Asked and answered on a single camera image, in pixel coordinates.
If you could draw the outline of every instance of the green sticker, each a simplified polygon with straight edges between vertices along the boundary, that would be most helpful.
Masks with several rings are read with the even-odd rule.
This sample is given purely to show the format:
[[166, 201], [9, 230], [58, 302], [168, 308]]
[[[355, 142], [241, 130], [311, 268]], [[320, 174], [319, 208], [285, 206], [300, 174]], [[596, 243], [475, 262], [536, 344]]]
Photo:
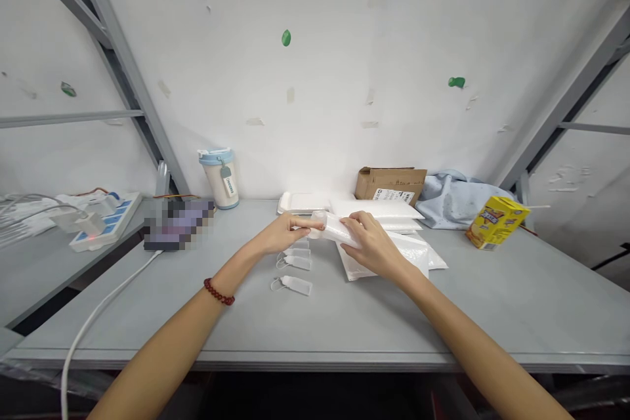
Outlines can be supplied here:
[[466, 79], [463, 77], [451, 77], [448, 79], [449, 87], [459, 87], [460, 89], [464, 88], [464, 84], [466, 83]]
[[285, 47], [291, 44], [291, 32], [289, 30], [284, 30], [284, 33], [282, 33], [282, 44]]
[[69, 83], [61, 82], [61, 91], [68, 96], [77, 96], [77, 91]]

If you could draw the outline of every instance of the yellow juice box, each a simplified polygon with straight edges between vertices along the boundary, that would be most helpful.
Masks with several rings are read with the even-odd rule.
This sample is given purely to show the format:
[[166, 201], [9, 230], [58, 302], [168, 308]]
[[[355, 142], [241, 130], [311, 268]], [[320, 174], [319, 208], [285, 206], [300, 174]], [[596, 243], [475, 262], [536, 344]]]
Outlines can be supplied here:
[[490, 197], [472, 221], [466, 236], [479, 249], [494, 251], [530, 212], [520, 203], [505, 197]]

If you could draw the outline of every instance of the person's left hand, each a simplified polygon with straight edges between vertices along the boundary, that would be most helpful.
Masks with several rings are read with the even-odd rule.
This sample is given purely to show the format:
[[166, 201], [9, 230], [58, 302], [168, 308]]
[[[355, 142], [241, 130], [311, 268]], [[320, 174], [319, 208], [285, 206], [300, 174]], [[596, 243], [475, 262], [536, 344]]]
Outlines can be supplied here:
[[264, 254], [284, 251], [300, 238], [310, 233], [310, 229], [323, 230], [324, 224], [303, 217], [296, 217], [291, 213], [283, 213], [258, 233], [251, 243]]

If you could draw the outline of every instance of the white container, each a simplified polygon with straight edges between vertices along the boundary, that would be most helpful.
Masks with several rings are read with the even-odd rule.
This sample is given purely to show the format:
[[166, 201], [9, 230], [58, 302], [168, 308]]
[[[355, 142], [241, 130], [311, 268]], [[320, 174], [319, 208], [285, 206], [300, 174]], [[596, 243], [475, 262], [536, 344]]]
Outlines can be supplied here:
[[199, 164], [210, 182], [215, 205], [221, 210], [238, 205], [238, 190], [234, 176], [234, 155], [229, 148], [198, 150]]

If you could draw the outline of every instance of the white cable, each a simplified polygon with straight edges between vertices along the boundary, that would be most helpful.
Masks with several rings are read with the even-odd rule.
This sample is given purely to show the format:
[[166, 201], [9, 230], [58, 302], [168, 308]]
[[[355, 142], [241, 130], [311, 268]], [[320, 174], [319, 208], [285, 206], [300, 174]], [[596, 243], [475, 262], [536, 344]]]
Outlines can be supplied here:
[[8, 204], [6, 207], [4, 207], [2, 210], [0, 210], [0, 216], [4, 215], [6, 213], [7, 210], [9, 210], [13, 205], [15, 205], [16, 203], [18, 203], [19, 201], [22, 201], [28, 197], [42, 197], [42, 198], [49, 198], [51, 200], [54, 200], [57, 203], [65, 203], [59, 199], [56, 199], [55, 197], [48, 197], [45, 196], [44, 194], [24, 194], [19, 196], [18, 198], [16, 198], [15, 200], [13, 200], [10, 204]]
[[85, 212], [84, 210], [81, 210], [80, 208], [75, 207], [74, 205], [70, 205], [69, 203], [62, 203], [61, 205], [53, 205], [52, 207], [46, 207], [42, 210], [38, 210], [35, 213], [31, 213], [30, 215], [26, 215], [25, 217], [22, 217], [21, 219], [18, 220], [13, 220], [11, 223], [7, 223], [4, 226], [0, 226], [0, 230], [4, 230], [5, 228], [8, 228], [12, 225], [15, 225], [17, 223], [21, 223], [26, 219], [29, 219], [30, 217], [34, 217], [35, 215], [38, 215], [42, 212], [48, 211], [48, 210], [52, 210], [52, 209], [56, 209], [56, 208], [62, 208], [62, 207], [69, 207], [69, 208], [74, 208], [76, 211], [78, 211], [79, 213], [81, 213], [81, 218], [87, 218], [87, 212]]
[[83, 335], [85, 334], [85, 332], [89, 328], [90, 324], [92, 323], [92, 321], [96, 317], [96, 314], [98, 313], [99, 309], [103, 305], [105, 305], [105, 303], [107, 303], [112, 297], [116, 296], [119, 291], [121, 291], [122, 289], [127, 287], [127, 285], [131, 281], [133, 281], [138, 274], [140, 274], [149, 264], [151, 264], [151, 262], [156, 257], [158, 257], [163, 252], [164, 251], [159, 250], [159, 251], [156, 251], [155, 253], [153, 253], [153, 255], [149, 258], [149, 260], [146, 263], [144, 263], [144, 266], [142, 266], [136, 272], [131, 274], [129, 276], [129, 278], [127, 278], [122, 284], [120, 284], [113, 291], [111, 291], [108, 294], [107, 297], [105, 297], [103, 300], [101, 300], [101, 302], [96, 306], [96, 308], [90, 314], [90, 316], [87, 318], [87, 320], [85, 320], [85, 323], [83, 324], [83, 326], [79, 330], [79, 333], [77, 333], [77, 336], [74, 339], [74, 341], [72, 342], [72, 345], [70, 345], [70, 350], [68, 351], [68, 355], [66, 356], [66, 361], [64, 362], [64, 369], [63, 369], [63, 371], [61, 373], [61, 417], [62, 417], [62, 420], [68, 420], [68, 371], [70, 370], [70, 360], [72, 359], [72, 355], [74, 354], [74, 351], [77, 348], [77, 345], [81, 341], [81, 338], [83, 337]]

